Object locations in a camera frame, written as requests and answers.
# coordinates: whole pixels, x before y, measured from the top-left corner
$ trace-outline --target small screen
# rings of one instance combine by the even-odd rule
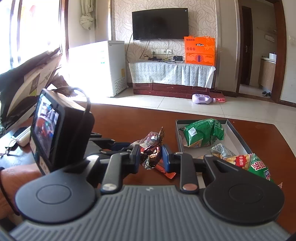
[[[189,35],[187,8],[132,12],[133,39],[183,39]]]
[[[37,139],[48,158],[54,130],[59,118],[58,112],[52,108],[51,104],[52,103],[43,94],[40,95],[38,100],[39,108],[37,110],[37,119],[34,128]]]

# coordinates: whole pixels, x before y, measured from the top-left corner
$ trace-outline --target wooden table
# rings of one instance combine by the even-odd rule
[[[178,151],[175,133],[176,120],[209,118],[209,116],[204,115],[105,104],[92,104],[91,111],[95,117],[93,131],[116,141],[134,142],[144,138],[150,131],[158,132],[163,126],[165,131],[164,143],[168,144],[173,152]],[[269,167],[274,182],[277,184],[283,182],[282,190],[285,194],[285,204],[277,221],[288,232],[296,232],[296,192],[294,185],[296,158],[290,147],[274,125],[232,119],[230,119],[230,122],[250,149]],[[12,133],[8,133],[0,139],[0,152],[3,151],[3,144]],[[34,162],[29,146],[18,147],[11,154],[13,156],[4,156],[0,159],[0,166],[7,168]],[[157,170],[145,170],[140,166],[137,174],[130,174],[124,179],[124,184],[174,184],[178,186],[179,178],[175,177],[170,180]]]

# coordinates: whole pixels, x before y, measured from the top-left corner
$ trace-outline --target detergent bottle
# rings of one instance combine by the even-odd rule
[[[211,98],[208,95],[194,94],[192,95],[192,102],[195,104],[209,104],[216,102],[216,98]]]

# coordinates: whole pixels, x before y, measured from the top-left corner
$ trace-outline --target human hand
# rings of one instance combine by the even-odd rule
[[[4,190],[10,201],[15,205],[15,194],[21,186],[30,182],[42,174],[36,164],[20,165],[4,169],[0,173],[0,178]],[[0,219],[13,213],[11,207],[7,203],[3,193],[0,191]]]

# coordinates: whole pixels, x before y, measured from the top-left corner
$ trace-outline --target white tablecloth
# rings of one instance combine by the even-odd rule
[[[212,87],[214,66],[186,64],[183,61],[169,64],[158,61],[130,62],[133,83],[160,83]]]

